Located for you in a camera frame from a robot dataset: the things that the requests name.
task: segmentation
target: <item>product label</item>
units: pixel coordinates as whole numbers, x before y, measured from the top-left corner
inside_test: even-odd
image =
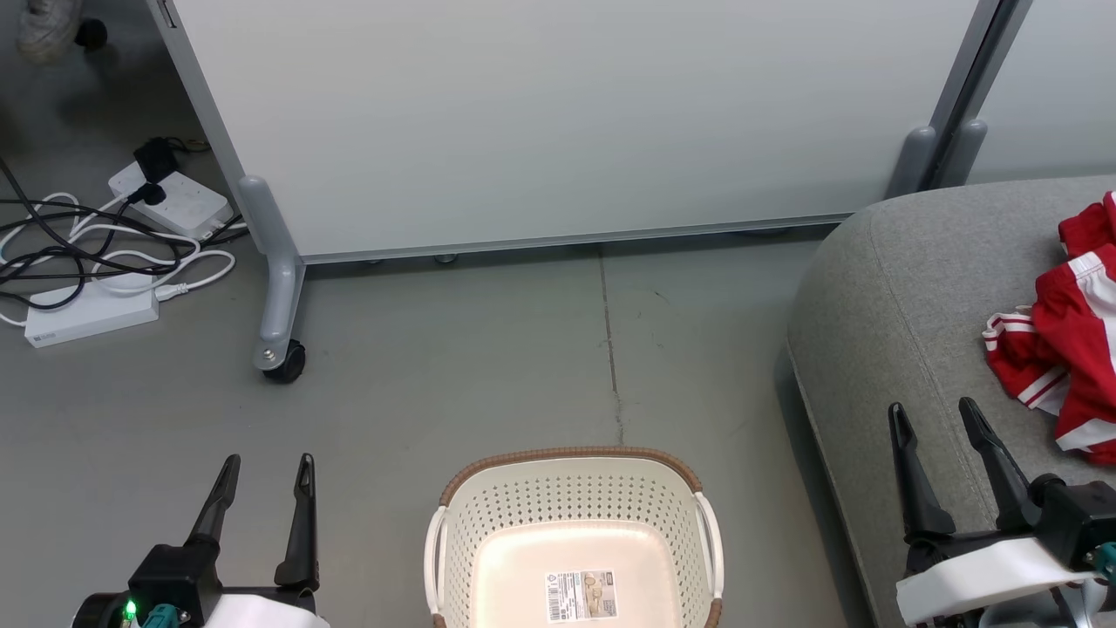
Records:
[[[616,617],[616,578],[612,570],[547,574],[550,624]]]

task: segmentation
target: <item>whiteboard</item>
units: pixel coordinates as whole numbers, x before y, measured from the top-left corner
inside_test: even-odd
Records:
[[[975,3],[174,7],[244,172],[323,255],[855,211]]]
[[[969,183],[1116,172],[1116,3],[1036,0],[979,118]]]

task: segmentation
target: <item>white basket handle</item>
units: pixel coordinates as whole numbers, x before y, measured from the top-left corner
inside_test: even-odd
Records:
[[[709,531],[709,555],[713,563],[713,580],[710,582],[713,590],[711,592],[714,599],[721,599],[721,593],[724,592],[724,545],[721,544],[721,528],[716,524],[713,506],[701,494],[701,491],[694,493],[694,497],[698,500],[698,512],[701,513]]]
[[[422,554],[422,579],[426,586],[426,606],[430,607],[431,615],[442,612],[442,592],[437,588],[439,582],[442,581],[437,571],[442,566],[435,564],[435,559],[439,562],[445,560],[445,552],[442,548],[445,543],[445,534],[443,534],[445,513],[445,506],[439,506],[434,516],[431,518],[430,528],[426,529],[426,547],[423,548]]]

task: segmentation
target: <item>laundry basket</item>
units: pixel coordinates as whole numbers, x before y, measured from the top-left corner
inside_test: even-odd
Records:
[[[701,483],[654,450],[575,447],[473,463],[426,532],[436,628],[713,628],[724,557]]]

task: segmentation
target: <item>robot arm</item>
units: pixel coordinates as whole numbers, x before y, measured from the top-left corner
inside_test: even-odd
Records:
[[[977,404],[962,398],[970,445],[980,453],[1000,511],[997,530],[958,534],[939,505],[903,406],[889,427],[903,508],[906,577],[896,601],[908,626],[990,627],[1030,622],[1093,626],[1116,609],[1116,491],[1104,482],[1066,486],[1047,474],[1028,485]]]
[[[224,513],[237,495],[240,456],[224,462],[190,537],[155,545],[128,579],[128,590],[94,593],[73,628],[329,628],[315,612],[318,581],[314,457],[295,477],[295,516],[275,587],[225,587],[217,577]]]

